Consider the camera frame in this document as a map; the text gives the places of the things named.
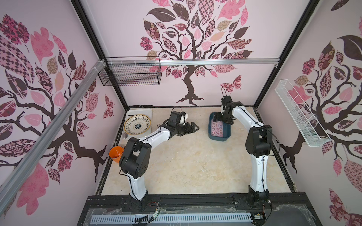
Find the teal plastic storage box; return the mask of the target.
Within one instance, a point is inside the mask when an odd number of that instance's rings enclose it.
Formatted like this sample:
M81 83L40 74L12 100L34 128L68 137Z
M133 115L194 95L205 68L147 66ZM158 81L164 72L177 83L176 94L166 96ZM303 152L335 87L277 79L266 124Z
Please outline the teal plastic storage box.
M218 112L212 112L209 116L208 137L214 141L225 142L232 133L231 125L217 120Z

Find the pink sticker sheet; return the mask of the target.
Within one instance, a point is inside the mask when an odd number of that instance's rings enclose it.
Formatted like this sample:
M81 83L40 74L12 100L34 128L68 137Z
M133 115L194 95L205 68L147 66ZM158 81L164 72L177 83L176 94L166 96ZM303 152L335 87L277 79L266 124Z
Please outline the pink sticker sheet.
M223 137L223 122L211 122L211 135L213 137Z

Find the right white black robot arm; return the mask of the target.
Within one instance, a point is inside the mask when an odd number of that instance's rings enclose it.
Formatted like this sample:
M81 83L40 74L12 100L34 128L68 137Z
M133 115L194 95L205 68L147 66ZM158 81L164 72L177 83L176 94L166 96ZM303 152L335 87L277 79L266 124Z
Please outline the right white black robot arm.
M253 117L241 102L234 102L231 96L221 98L221 112L218 112L215 121L232 125L235 120L248 130L245 147L251 156L252 174L248 193L251 202L267 200L269 190L267 185L267 162L272 150L273 134L270 125L264 125Z

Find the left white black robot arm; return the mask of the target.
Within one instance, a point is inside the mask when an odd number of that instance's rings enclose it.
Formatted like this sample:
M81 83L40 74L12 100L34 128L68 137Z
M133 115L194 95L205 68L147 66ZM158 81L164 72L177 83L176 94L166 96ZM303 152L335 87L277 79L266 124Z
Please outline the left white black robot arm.
M148 194L143 175L148 169L151 151L174 136L195 133L199 126L187 122L185 112L172 111L169 119L159 125L158 130L143 138L130 138L119 161L120 174L128 178L131 198L142 201Z

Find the patterned ceramic plate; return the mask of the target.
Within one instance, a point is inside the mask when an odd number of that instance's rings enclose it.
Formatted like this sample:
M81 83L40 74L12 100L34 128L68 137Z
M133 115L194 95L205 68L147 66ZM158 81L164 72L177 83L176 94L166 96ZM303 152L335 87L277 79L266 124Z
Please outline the patterned ceramic plate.
M151 119L146 115L133 115L125 121L124 131L131 136L141 135L151 127Z

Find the orange cup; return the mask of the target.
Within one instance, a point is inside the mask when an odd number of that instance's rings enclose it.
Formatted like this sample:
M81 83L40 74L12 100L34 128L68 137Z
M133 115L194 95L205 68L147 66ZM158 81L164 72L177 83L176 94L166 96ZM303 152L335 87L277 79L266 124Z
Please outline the orange cup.
M115 146L110 149L108 156L115 162L119 163L123 155L124 148L122 146Z

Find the aluminium rail back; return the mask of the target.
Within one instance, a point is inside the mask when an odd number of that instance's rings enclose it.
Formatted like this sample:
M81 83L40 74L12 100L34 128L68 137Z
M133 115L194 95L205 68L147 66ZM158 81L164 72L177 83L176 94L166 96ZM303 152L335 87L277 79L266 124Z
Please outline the aluminium rail back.
M245 59L186 59L186 60L125 60L118 58L108 60L111 65L115 64L155 64L161 66L193 66L193 65L251 65L251 64L272 64L277 65L279 58L245 58Z

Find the aluminium rail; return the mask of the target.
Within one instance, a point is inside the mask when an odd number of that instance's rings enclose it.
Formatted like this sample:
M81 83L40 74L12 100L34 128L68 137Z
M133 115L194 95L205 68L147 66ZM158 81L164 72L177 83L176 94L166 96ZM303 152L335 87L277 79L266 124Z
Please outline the aluminium rail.
M193 66L193 65L251 65L251 64L272 64L277 65L279 58L245 58L245 59L186 59L186 60L125 60L118 58L108 60L111 65L115 64L155 64L161 66Z
M84 96L85 92L91 86L93 81L106 66L104 59L99 59L97 63L90 69L86 77L83 79L79 87L74 91L69 100L57 113L50 125L46 128L37 139L36 143L32 146L30 151L20 161L18 166L11 172L10 176L4 181L1 186L1 215L5 212L6 208L13 200L21 186L29 177L32 170L36 167L37 163L46 152L51 142L58 135L71 113L75 110L76 105Z

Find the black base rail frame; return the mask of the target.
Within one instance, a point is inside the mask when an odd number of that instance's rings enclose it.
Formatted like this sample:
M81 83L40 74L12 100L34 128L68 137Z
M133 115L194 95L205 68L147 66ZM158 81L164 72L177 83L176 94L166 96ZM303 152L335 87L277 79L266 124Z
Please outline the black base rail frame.
M93 215L250 213L252 222L234 223L156 223L100 226L319 226L319 220L305 193L271 193L267 200L251 202L247 193L147 195L142 201L129 195L90 196L78 220L79 226L92 226Z

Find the aluminium rail left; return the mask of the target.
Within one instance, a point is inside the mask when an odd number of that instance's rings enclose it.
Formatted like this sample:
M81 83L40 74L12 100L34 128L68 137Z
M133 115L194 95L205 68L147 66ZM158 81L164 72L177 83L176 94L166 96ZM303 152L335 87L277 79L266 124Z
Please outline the aluminium rail left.
M91 86L93 81L106 66L104 59L99 59L97 63L90 69L86 77L83 79L79 87L74 91L69 100L57 113L50 125L46 128L37 139L36 143L32 146L30 151L20 161L18 166L11 172L10 176L4 181L1 186L1 215L5 212L6 208L13 200L21 186L29 177L32 170L36 167L37 163L46 152L51 142L58 135L71 113L75 110L76 105L84 96L85 92Z

